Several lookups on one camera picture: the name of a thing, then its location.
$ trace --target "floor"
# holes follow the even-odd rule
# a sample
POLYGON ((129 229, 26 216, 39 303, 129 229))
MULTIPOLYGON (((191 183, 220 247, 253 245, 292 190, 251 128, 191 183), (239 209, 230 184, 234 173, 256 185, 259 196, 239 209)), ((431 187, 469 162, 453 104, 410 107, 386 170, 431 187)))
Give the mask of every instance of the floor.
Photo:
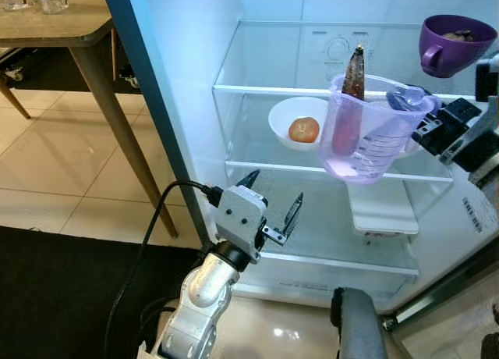
MULTIPOLYGON (((171 306, 176 304, 176 300, 170 302, 171 306)), ((168 312, 161 315, 159 332, 169 316, 168 312)), ((389 335, 384 338, 387 359, 408 359, 389 335)), ((210 357, 333 359, 338 348, 338 330, 331 324, 328 309, 232 297, 217 324, 217 340, 210 357)))
MULTIPOLYGON (((140 242, 153 207, 87 92, 12 90, 24 119, 0 96, 0 225, 70 236, 140 242)), ((145 101, 117 94, 160 189, 174 180, 145 101)), ((179 190, 167 200, 179 231, 162 222, 151 243, 199 248, 179 190)))

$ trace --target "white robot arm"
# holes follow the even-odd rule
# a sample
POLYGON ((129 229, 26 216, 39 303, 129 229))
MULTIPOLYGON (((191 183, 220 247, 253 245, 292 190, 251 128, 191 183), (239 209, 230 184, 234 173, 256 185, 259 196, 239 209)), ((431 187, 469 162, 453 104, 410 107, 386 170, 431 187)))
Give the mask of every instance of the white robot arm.
POLYGON ((218 319, 231 299, 232 285, 249 263, 260 260, 267 239, 283 245, 293 231, 303 202, 300 194, 285 217, 283 229, 267 226, 267 200, 250 187, 258 171, 236 186, 220 191, 215 199, 215 222, 221 241, 204 263, 184 279, 179 306, 168 320, 149 353, 139 348, 142 359, 208 359, 216 338, 218 319))

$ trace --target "tomato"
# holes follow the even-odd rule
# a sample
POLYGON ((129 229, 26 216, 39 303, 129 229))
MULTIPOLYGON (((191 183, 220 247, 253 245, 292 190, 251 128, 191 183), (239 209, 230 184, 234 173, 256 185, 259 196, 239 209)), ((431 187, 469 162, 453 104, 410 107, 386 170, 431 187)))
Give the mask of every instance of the tomato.
POLYGON ((319 136, 319 123, 312 117, 296 119, 289 127, 289 139, 301 143, 313 143, 319 136))

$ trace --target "black cable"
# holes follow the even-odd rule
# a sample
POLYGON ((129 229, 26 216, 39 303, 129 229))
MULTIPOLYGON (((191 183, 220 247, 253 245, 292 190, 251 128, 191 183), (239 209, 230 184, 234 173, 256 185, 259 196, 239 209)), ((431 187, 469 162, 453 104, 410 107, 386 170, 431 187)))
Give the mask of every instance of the black cable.
POLYGON ((142 312, 140 312, 140 324, 144 321, 144 316, 146 313, 156 304, 167 304, 170 300, 174 300, 175 298, 161 297, 156 300, 150 302, 146 307, 143 308, 142 312))
POLYGON ((149 314, 149 316, 147 316, 147 318, 140 324, 139 332, 137 333, 137 344, 136 344, 136 347, 140 346, 140 344, 142 342, 141 337, 142 337, 142 334, 143 334, 143 330, 146 328, 147 324, 150 323, 150 321, 152 320, 152 318, 154 318, 155 316, 160 315, 162 312, 175 312, 175 311, 176 311, 175 307, 169 307, 169 306, 161 307, 161 308, 158 308, 158 309, 152 311, 149 314))
POLYGON ((205 186, 201 183, 194 182, 194 181, 174 181, 170 183, 163 194, 161 195, 159 202, 157 203, 156 210, 154 211, 153 218, 151 219, 149 223, 149 227, 147 228, 146 235, 144 236, 142 240, 142 244, 140 245, 139 252, 137 253, 137 256, 135 258, 135 262, 133 263, 133 266, 130 268, 129 274, 126 276, 125 282, 122 285, 122 288, 118 292, 118 295, 116 296, 115 302, 113 303, 111 310, 109 312, 108 316, 108 324, 106 325, 106 333, 104 336, 104 359, 109 358, 109 335, 111 334, 111 326, 112 323, 115 319, 116 311, 118 310, 118 306, 122 301, 123 294, 125 293, 126 289, 128 288, 129 284, 131 283, 137 269, 139 268, 140 261, 142 260, 143 253, 147 247, 147 242, 149 242, 150 236, 153 232, 154 226, 156 225, 157 218, 160 215, 161 209, 163 208, 163 205, 165 204, 166 197, 170 193, 170 191, 173 189, 175 186, 191 186, 195 187, 197 189, 200 189, 204 194, 209 194, 211 191, 211 188, 208 186, 205 186))

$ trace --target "purple cup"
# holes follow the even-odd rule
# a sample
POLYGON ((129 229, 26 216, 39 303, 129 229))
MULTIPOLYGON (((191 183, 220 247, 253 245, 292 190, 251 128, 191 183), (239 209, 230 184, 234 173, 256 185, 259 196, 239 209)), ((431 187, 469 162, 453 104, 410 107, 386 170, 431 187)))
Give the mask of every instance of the purple cup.
POLYGON ((449 78, 473 64, 497 37, 497 31, 479 20, 440 14, 426 18, 419 36, 419 56, 423 71, 438 78, 449 78), (442 35, 471 30, 475 41, 453 41, 442 35))

